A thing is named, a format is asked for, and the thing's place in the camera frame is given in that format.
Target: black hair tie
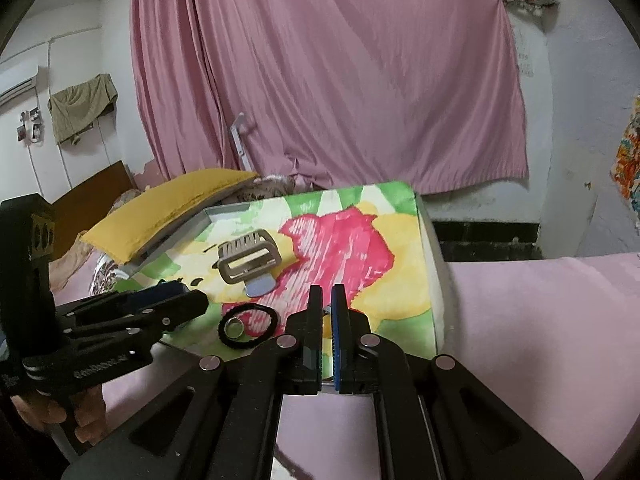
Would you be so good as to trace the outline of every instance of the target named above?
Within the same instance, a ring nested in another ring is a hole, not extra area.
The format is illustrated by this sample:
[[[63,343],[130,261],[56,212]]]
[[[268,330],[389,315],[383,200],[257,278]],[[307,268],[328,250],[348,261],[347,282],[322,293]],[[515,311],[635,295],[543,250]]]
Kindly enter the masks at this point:
[[[249,310],[260,310],[262,312],[266,312],[269,314],[271,318],[271,322],[262,334],[260,334],[255,339],[251,339],[251,341],[234,341],[229,338],[225,333],[225,327],[228,321],[237,316],[238,314],[242,314],[243,312],[248,312]],[[276,329],[278,327],[278,313],[273,310],[270,306],[261,305],[258,303],[243,303],[242,305],[238,305],[229,310],[220,320],[218,324],[218,337],[223,344],[228,346],[229,348],[233,348],[234,350],[247,350],[249,348],[255,348],[260,343],[267,341],[273,334],[276,333]]]

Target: pillow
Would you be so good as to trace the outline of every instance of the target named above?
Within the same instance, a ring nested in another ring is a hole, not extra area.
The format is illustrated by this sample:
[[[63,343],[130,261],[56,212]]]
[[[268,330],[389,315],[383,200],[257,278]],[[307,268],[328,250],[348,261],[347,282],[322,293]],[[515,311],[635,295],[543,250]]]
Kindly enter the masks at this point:
[[[256,176],[249,171],[220,168],[181,175],[116,209],[88,230],[82,241],[107,253],[117,264],[126,264],[148,250],[155,240]]]

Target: curtain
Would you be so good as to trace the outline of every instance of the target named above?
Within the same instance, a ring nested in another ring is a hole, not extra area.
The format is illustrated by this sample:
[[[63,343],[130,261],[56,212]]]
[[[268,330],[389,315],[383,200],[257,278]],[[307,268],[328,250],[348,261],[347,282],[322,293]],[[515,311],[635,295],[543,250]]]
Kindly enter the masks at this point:
[[[166,176],[233,167],[239,112],[261,174],[421,193],[528,176],[500,0],[133,0],[131,23]]]

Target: wall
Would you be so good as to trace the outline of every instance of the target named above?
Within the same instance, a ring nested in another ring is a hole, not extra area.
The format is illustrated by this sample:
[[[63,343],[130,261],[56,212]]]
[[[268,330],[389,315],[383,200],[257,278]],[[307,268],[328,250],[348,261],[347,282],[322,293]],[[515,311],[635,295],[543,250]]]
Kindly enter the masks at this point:
[[[520,86],[527,113],[526,182],[499,181],[426,196],[427,209],[438,220],[539,222],[546,195],[552,143],[551,73],[542,23],[509,12],[520,65]]]
[[[640,88],[640,49],[608,0],[560,2],[545,22],[554,135],[539,245],[547,257],[638,251],[609,171]]]
[[[102,43],[99,3],[83,2],[43,12],[18,26],[0,57],[0,72],[16,64],[36,62],[40,71],[36,90],[0,109],[0,178],[8,184],[0,200],[26,192],[42,192],[53,202],[72,186],[120,160],[120,147],[109,116],[98,120],[76,146],[55,144],[47,108],[49,92],[78,84],[101,72]],[[20,111],[38,106],[42,113],[42,140],[18,142],[16,128]],[[35,183],[25,187],[27,182]]]
[[[115,124],[122,160],[136,177],[145,171],[145,165],[155,161],[138,113],[131,63],[130,10],[131,0],[102,0],[100,4],[102,69],[111,74],[118,89]]]

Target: bed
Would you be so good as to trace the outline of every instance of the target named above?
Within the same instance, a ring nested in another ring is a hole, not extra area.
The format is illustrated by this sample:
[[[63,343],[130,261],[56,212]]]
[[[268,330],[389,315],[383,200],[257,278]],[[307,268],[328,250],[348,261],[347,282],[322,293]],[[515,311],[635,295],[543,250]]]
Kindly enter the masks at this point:
[[[58,303],[88,295],[95,261],[92,254],[55,294]],[[438,349],[455,355],[586,480],[596,478],[640,413],[638,254],[438,265],[448,275],[440,283],[447,308]],[[153,364],[104,385],[111,429],[197,362],[162,344],[153,354]],[[307,478],[378,478],[366,397],[287,397],[277,443]],[[292,477],[281,468],[274,478]]]

